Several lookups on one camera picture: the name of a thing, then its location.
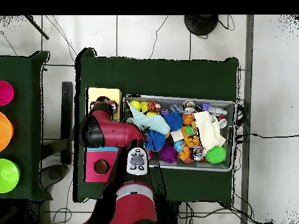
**green table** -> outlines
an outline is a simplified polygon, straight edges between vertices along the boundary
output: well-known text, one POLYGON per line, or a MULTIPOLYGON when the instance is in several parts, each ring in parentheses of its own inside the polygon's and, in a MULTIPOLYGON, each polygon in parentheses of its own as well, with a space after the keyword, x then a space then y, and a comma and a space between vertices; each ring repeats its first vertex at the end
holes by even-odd
MULTIPOLYGON (((85 115, 87 87, 120 89, 122 94, 236 100, 238 60, 140 60, 95 57, 83 49, 76 58, 75 122, 85 115)), ((101 198, 102 183, 82 181, 84 149, 74 143, 74 200, 101 198)), ((170 201, 221 201, 231 206, 232 170, 229 172, 162 169, 170 201)), ((161 185, 159 170, 152 168, 153 186, 161 185)))
POLYGON ((47 51, 38 51, 30 57, 0 56, 0 80, 9 82, 15 98, 0 111, 11 121, 14 132, 9 145, 0 152, 0 158, 15 162, 20 168, 20 180, 0 199, 50 200, 39 183, 41 161, 41 66, 48 58, 47 51))

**white cloth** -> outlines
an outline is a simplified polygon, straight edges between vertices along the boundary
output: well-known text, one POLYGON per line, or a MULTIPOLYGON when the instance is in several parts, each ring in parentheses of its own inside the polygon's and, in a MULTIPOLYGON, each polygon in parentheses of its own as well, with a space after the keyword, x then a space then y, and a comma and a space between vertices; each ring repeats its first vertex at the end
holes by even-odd
POLYGON ((194 113, 196 127, 199 130, 200 142, 203 146, 204 155, 213 147, 219 145, 223 146, 225 138, 220 135, 219 122, 216 119, 211 123, 208 111, 194 113))

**teal cloth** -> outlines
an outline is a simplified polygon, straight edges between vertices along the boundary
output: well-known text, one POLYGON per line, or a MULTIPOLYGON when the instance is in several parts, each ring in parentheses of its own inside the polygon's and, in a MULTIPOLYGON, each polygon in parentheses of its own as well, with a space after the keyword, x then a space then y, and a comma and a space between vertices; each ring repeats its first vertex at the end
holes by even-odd
POLYGON ((161 115, 151 115, 147 117, 142 112, 135 109, 128 101, 127 104, 133 115, 133 118, 127 120, 128 123, 133 123, 142 131, 148 127, 150 130, 163 135, 166 135, 171 131, 171 128, 161 115))

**pink block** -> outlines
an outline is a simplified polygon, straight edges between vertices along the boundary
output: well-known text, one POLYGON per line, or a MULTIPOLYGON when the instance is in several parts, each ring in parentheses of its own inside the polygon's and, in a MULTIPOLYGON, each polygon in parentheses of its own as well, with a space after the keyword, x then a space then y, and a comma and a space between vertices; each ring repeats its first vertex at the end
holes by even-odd
POLYGON ((112 167, 116 161, 118 151, 87 151, 86 153, 86 178, 85 182, 107 182, 112 167), (95 172, 94 164, 98 160, 105 160, 109 164, 109 170, 105 174, 95 172))

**plastic bin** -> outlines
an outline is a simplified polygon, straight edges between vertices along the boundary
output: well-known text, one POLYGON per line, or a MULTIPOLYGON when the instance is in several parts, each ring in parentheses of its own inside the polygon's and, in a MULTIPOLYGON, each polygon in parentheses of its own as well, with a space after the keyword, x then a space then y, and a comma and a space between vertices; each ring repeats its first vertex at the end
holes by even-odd
MULTIPOLYGON (((161 109, 170 109, 171 104, 182 104, 182 101, 186 100, 185 98, 176 98, 176 97, 162 97, 162 96, 130 96, 125 95, 123 97, 123 111, 124 118, 126 120, 126 116, 128 116, 128 105, 126 100, 131 102, 132 100, 138 100, 139 102, 145 102, 147 100, 155 100, 157 103, 161 105, 161 109)), ((192 99, 196 105, 200 105, 202 102, 208 102, 211 106, 221 107, 227 110, 227 126, 220 130, 221 135, 227 140, 225 144, 222 146, 225 148, 227 152, 226 160, 218 163, 211 164, 208 162, 193 162, 192 164, 184 164, 181 160, 169 164, 167 162, 163 162, 159 160, 159 164, 161 167, 165 169, 182 169, 182 170, 204 170, 204 171, 215 171, 215 172, 228 172, 233 167, 234 160, 234 148, 235 148, 235 123, 237 119, 237 107, 233 101, 221 101, 221 100, 200 100, 200 99, 192 99)), ((149 166, 154 167, 158 166, 157 155, 149 161, 149 166)))

